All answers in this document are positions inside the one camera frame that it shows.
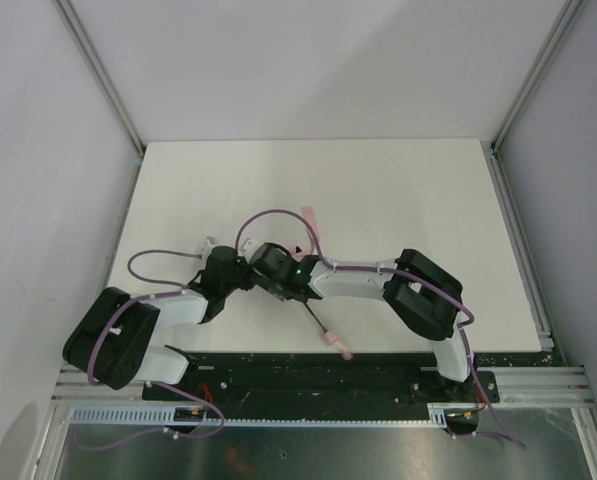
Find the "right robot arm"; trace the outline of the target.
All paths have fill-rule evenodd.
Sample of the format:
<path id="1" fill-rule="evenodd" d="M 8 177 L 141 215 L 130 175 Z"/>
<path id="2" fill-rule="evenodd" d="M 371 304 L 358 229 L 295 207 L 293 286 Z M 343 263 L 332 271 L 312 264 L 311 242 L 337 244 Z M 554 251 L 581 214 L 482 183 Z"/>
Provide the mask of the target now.
<path id="1" fill-rule="evenodd" d="M 274 243 L 252 240 L 240 248 L 258 285 L 283 300 L 307 303 L 360 298 L 387 304 L 404 325 L 430 342 L 441 378 L 458 384 L 472 379 L 473 354 L 464 328 L 474 322 L 462 302 L 462 284 L 421 252 L 405 249 L 378 262 L 302 257 Z"/>

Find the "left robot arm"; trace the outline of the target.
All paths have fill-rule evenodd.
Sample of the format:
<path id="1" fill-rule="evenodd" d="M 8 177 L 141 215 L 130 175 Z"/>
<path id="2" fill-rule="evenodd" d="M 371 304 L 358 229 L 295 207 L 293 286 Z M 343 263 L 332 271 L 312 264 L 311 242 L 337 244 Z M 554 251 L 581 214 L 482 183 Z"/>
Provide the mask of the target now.
<path id="1" fill-rule="evenodd" d="M 132 382 L 178 384 L 190 366 L 184 353 L 152 344 L 152 336 L 179 326 L 212 321 L 227 298 L 250 290 L 255 274 L 229 246 L 216 246 L 203 258 L 199 276 L 173 291 L 131 296 L 107 287 L 68 337 L 62 357 L 87 374 L 93 385 L 120 390 Z"/>

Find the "pink folding umbrella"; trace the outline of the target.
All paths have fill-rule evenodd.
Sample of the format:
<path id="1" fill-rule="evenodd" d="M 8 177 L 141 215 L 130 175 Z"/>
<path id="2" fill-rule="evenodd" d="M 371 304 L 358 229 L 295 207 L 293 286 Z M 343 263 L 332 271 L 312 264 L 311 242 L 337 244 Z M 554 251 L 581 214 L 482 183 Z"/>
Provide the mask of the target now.
<path id="1" fill-rule="evenodd" d="M 295 260 L 302 260 L 307 254 L 313 254 L 319 242 L 319 234 L 313 208 L 311 206 L 303 206 L 301 208 L 301 216 L 307 222 L 306 233 L 310 247 L 309 251 L 304 251 L 301 247 L 296 246 L 294 252 L 292 253 L 292 257 Z M 338 338 L 338 336 L 332 330 L 328 329 L 322 323 L 322 321 L 317 317 L 316 313 L 307 303 L 305 303 L 304 306 L 309 315 L 312 317 L 312 319 L 316 322 L 316 324 L 322 331 L 324 342 L 327 345 L 336 349 L 344 360 L 351 360 L 353 358 L 353 353 L 350 351 L 350 349 Z"/>

